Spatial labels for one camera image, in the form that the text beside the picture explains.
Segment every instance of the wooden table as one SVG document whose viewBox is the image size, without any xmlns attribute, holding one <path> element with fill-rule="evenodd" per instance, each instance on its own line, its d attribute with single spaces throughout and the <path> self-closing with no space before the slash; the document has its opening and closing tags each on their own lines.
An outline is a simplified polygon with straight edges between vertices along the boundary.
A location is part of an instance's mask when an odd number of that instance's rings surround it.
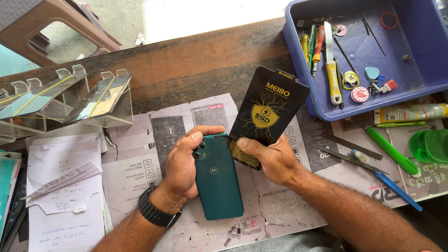
<svg viewBox="0 0 448 252">
<path fill-rule="evenodd" d="M 111 52 L 1 77 L 0 86 L 34 77 L 45 84 L 57 78 L 57 69 L 71 71 L 82 64 L 92 88 L 101 72 L 115 74 L 126 68 L 132 74 L 134 115 L 224 93 L 230 93 L 239 108 L 257 66 L 296 76 L 282 33 L 284 23 L 280 17 Z"/>
</svg>

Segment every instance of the red rubber band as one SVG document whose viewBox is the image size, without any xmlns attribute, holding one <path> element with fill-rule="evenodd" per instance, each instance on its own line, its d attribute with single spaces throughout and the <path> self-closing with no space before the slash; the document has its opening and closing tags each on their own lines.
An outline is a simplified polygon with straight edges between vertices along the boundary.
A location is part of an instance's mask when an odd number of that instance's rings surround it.
<svg viewBox="0 0 448 252">
<path fill-rule="evenodd" d="M 395 25 L 394 25 L 393 27 L 387 27 L 387 26 L 383 23 L 383 16 L 384 16 L 385 14 L 390 14 L 390 15 L 394 16 L 394 18 L 395 18 Z M 384 12 L 383 14 L 381 14 L 381 17 L 379 17 L 379 22 L 381 23 L 381 25 L 382 25 L 384 28 L 389 29 L 389 30 L 392 30 L 392 29 L 394 29 L 394 28 L 398 25 L 398 17 L 397 17 L 395 14 L 393 14 L 392 12 Z"/>
</svg>

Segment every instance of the green plastic bottle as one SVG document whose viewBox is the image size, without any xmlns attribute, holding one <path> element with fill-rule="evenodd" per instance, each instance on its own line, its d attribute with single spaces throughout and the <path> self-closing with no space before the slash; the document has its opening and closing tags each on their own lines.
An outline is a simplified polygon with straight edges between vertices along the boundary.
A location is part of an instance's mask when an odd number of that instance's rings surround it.
<svg viewBox="0 0 448 252">
<path fill-rule="evenodd" d="M 409 149 L 422 162 L 448 164 L 448 129 L 415 133 L 409 140 Z"/>
</svg>

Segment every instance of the hand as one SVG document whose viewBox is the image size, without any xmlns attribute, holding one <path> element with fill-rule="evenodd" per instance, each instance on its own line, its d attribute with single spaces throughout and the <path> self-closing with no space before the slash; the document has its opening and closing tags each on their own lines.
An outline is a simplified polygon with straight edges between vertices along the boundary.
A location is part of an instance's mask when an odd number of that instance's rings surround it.
<svg viewBox="0 0 448 252">
<path fill-rule="evenodd" d="M 305 172 L 284 134 L 276 143 L 267 147 L 256 140 L 244 137 L 238 139 L 237 146 L 244 153 L 258 159 L 266 177 L 277 185 L 288 187 L 301 172 Z"/>
<path fill-rule="evenodd" d="M 201 125 L 194 127 L 177 141 L 167 158 L 165 179 L 149 197 L 158 210 L 177 213 L 185 202 L 198 195 L 193 150 L 199 146 L 204 135 L 222 132 L 222 126 Z"/>
</svg>

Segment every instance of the black wristwatch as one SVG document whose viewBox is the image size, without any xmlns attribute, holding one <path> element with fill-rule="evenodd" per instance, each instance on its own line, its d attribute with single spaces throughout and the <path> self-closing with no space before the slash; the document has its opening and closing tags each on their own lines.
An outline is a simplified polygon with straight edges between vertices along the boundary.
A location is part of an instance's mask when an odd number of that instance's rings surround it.
<svg viewBox="0 0 448 252">
<path fill-rule="evenodd" d="M 172 215 L 167 214 L 164 212 L 159 211 L 155 206 L 151 204 L 151 202 L 148 199 L 148 196 L 156 189 L 157 187 L 150 187 L 144 191 L 142 195 L 140 195 L 138 199 L 138 209 L 140 210 L 140 213 L 149 220 L 149 222 L 159 225 L 159 226 L 165 226 L 165 227 L 172 227 L 174 223 L 177 222 L 177 220 L 182 215 L 182 210 L 180 210 L 178 213 Z"/>
</svg>

